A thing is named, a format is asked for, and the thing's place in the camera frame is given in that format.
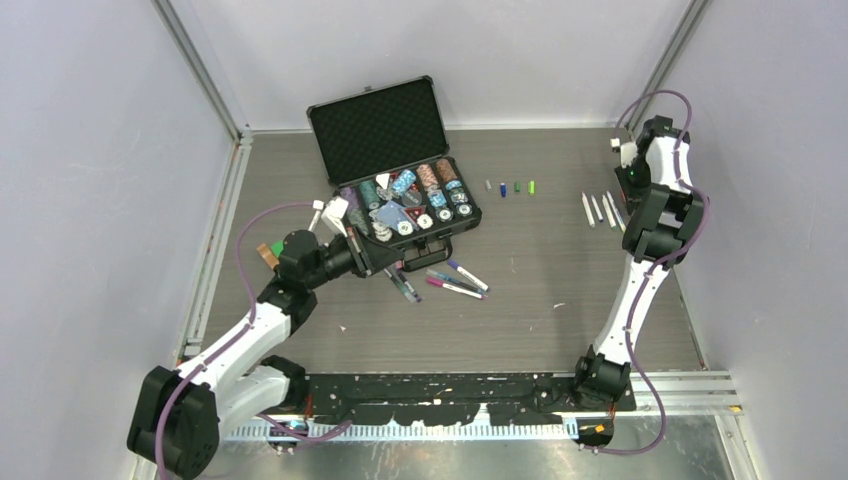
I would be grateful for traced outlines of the dark purple marker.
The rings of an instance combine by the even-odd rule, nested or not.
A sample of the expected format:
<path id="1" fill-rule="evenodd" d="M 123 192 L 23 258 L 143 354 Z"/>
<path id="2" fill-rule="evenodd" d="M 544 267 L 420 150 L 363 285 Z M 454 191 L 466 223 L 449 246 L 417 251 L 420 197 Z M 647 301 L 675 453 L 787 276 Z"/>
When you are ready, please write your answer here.
<path id="1" fill-rule="evenodd" d="M 412 295 L 412 297 L 415 299 L 415 302 L 416 302 L 416 303 L 421 303 L 421 302 L 422 302 L 422 297 L 418 294 L 418 292 L 415 290 L 415 288 L 413 287 L 413 285 L 412 285 L 412 284 L 410 283 L 410 281 L 407 279 L 406 275 L 405 275 L 405 274 L 403 273 L 403 271 L 402 271 L 402 268 L 401 268 L 401 267 L 398 267 L 398 266 L 396 265 L 396 266 L 395 266 L 395 273 L 396 273 L 396 275 L 398 276 L 398 278 L 400 279 L 400 281 L 403 283 L 403 285 L 406 287 L 406 289 L 410 292 L 410 294 Z"/>

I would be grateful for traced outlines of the green cap white marker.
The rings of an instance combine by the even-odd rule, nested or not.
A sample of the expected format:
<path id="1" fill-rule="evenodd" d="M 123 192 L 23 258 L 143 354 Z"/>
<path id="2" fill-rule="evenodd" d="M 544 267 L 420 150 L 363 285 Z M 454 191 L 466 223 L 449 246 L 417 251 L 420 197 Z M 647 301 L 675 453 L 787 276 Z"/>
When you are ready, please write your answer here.
<path id="1" fill-rule="evenodd" d="M 616 217 L 612 211 L 611 204 L 609 203 L 608 198 L 603 195 L 602 196 L 602 204 L 607 217 L 607 222 L 611 229 L 615 230 L 618 226 Z"/>

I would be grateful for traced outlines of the dark green marker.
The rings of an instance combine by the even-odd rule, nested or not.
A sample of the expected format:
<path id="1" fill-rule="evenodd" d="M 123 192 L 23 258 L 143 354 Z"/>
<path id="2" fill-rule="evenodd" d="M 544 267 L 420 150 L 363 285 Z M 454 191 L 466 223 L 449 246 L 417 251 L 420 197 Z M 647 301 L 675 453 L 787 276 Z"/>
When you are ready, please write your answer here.
<path id="1" fill-rule="evenodd" d="M 414 296 L 414 294 L 406 287 L 406 285 L 390 270 L 384 269 L 383 272 L 387 275 L 387 277 L 392 281 L 392 283 L 397 287 L 397 289 L 401 292 L 401 294 L 412 304 L 416 304 L 418 300 Z"/>

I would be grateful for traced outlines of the purple cap white marker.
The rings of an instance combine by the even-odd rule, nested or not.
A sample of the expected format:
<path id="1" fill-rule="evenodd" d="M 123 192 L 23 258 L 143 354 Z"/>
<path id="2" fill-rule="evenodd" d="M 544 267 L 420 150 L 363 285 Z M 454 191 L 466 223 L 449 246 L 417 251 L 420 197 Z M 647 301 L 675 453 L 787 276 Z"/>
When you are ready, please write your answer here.
<path id="1" fill-rule="evenodd" d="M 470 272 L 469 270 L 465 269 L 463 266 L 461 266 L 461 265 L 460 265 L 458 262 L 456 262 L 455 260 L 449 259 L 449 260 L 447 261 L 447 264 L 448 264 L 451 268 L 453 268 L 454 270 L 456 270 L 457 272 L 459 272 L 461 275 L 463 275 L 465 278 L 467 278 L 468 280 L 470 280 L 470 281 L 471 281 L 471 282 L 472 282 L 472 283 L 473 283 L 476 287 L 478 287 L 479 289 L 483 290 L 484 292 L 489 292 L 489 291 L 490 291 L 490 287 L 489 287 L 489 285 L 488 285 L 488 284 L 486 284 L 485 282 L 483 282 L 481 279 L 479 279 L 476 275 L 474 275 L 474 274 L 473 274 L 472 272 Z"/>

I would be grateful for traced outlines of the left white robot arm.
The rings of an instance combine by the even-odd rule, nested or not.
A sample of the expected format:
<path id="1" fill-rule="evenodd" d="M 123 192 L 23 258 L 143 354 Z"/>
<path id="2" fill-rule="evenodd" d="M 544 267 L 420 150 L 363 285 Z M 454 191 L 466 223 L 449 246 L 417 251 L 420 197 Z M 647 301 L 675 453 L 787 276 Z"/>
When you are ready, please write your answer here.
<path id="1" fill-rule="evenodd" d="M 318 287 L 348 273 L 366 278 L 403 257 L 352 227 L 327 244 L 308 230 L 288 234 L 272 279 L 234 327 L 180 366 L 157 366 L 145 376 L 128 450 L 155 463 L 164 478 L 195 479 L 221 440 L 255 415 L 272 407 L 298 412 L 308 395 L 305 370 L 271 349 L 309 318 Z"/>

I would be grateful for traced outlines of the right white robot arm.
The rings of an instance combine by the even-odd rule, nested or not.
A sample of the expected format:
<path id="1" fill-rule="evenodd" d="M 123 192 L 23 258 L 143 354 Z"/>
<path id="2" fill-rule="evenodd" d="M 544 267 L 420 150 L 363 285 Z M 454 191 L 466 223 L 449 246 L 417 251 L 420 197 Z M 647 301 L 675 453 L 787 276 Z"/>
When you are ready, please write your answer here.
<path id="1" fill-rule="evenodd" d="M 690 135 L 672 119 L 644 122 L 638 139 L 613 140 L 614 172 L 629 216 L 624 275 L 604 328 L 576 365 L 571 397 L 584 410 L 616 404 L 630 386 L 636 343 L 657 291 L 686 256 L 707 209 L 688 168 Z"/>

